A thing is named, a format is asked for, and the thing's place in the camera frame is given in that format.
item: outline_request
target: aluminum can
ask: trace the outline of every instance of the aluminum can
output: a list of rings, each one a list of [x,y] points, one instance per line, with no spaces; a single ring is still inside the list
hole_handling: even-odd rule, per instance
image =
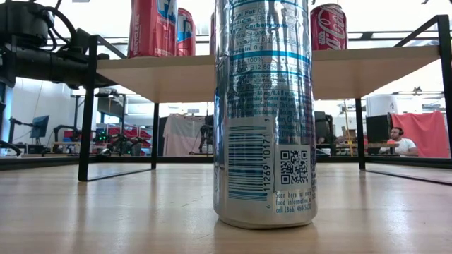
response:
[[[210,17],[210,54],[215,54],[215,13]]]
[[[129,58],[176,55],[176,0],[132,0]]]
[[[347,49],[347,17],[338,4],[323,4],[311,11],[312,50]]]
[[[177,56],[196,54],[196,27],[191,14],[179,8],[177,15]]]
[[[216,0],[214,209],[248,229],[317,213],[307,0]]]

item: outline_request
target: computer monitor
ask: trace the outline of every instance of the computer monitor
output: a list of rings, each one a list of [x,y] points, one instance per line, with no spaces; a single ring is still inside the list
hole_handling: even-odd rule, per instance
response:
[[[30,138],[43,138],[47,132],[47,125],[49,125],[50,116],[38,116],[33,119],[33,127],[30,133]]]

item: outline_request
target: qr code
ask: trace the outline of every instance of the qr code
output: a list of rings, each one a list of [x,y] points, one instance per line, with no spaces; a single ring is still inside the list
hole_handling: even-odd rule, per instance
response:
[[[281,150],[281,184],[307,183],[309,173],[308,152]]]

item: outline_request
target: black metal frame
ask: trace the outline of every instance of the black metal frame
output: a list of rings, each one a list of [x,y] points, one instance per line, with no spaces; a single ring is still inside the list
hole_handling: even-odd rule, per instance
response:
[[[447,15],[434,16],[431,20],[427,21],[420,28],[416,29],[410,35],[408,35],[405,39],[401,40],[395,47],[402,47],[406,43],[411,40],[420,40],[420,38],[416,38],[416,36],[420,35],[422,32],[426,31],[431,26],[438,24],[438,34],[439,34],[439,56],[441,58],[441,70],[443,76],[443,84],[444,84],[444,97],[446,100],[446,108],[450,109],[447,112],[447,121],[448,121],[448,131],[451,133],[452,131],[452,70],[451,70],[451,35],[449,30],[449,19]],[[124,176],[127,174],[135,174],[144,171],[150,171],[156,169],[157,163],[212,163],[213,158],[211,157],[177,157],[177,158],[169,158],[169,157],[158,157],[157,149],[158,149],[158,130],[159,130],[159,103],[154,103],[154,112],[153,112],[153,148],[150,157],[90,157],[90,135],[91,135],[91,123],[92,123],[92,115],[93,115],[93,100],[94,100],[94,89],[95,87],[95,76],[97,75],[97,47],[98,45],[106,46],[106,48],[110,49],[116,55],[121,58],[125,58],[118,49],[116,49],[112,44],[107,42],[101,36],[92,35],[89,38],[89,63],[88,63],[88,73],[85,81],[85,106],[83,110],[83,127],[82,127],[82,141],[81,141],[81,152],[78,160],[78,180],[79,181],[95,181],[99,179],[107,179],[115,176]],[[386,172],[366,170],[366,162],[375,162],[375,163],[385,163],[385,164],[400,164],[404,165],[413,165],[413,166],[424,166],[424,167],[450,167],[452,163],[452,159],[425,159],[425,158],[386,158],[386,157],[365,157],[364,156],[364,130],[363,130],[363,119],[362,119],[362,105],[361,98],[355,98],[356,104],[356,115],[357,115],[357,141],[358,141],[358,157],[325,157],[318,158],[318,162],[358,162],[359,169],[362,171],[373,172],[378,174],[387,174],[399,177],[405,177],[407,179],[417,179],[421,181],[430,181],[436,182],[431,179],[422,179],[416,178],[412,176],[404,176],[404,175],[396,175]],[[452,147],[452,135],[449,135],[449,143]],[[63,158],[45,158],[48,163],[51,160],[55,162],[59,159]],[[64,158],[71,159],[71,163],[76,163],[73,158]],[[111,163],[151,163],[149,169],[143,169],[138,171],[130,171],[119,174],[113,174],[108,176],[100,176],[94,179],[88,178],[88,165],[89,163],[98,163],[98,162],[111,162]],[[14,164],[18,167],[19,161],[14,161]]]

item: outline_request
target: silver can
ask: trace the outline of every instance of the silver can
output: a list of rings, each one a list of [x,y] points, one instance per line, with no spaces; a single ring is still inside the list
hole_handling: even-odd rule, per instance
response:
[[[307,0],[215,1],[214,209],[233,226],[317,213]]]

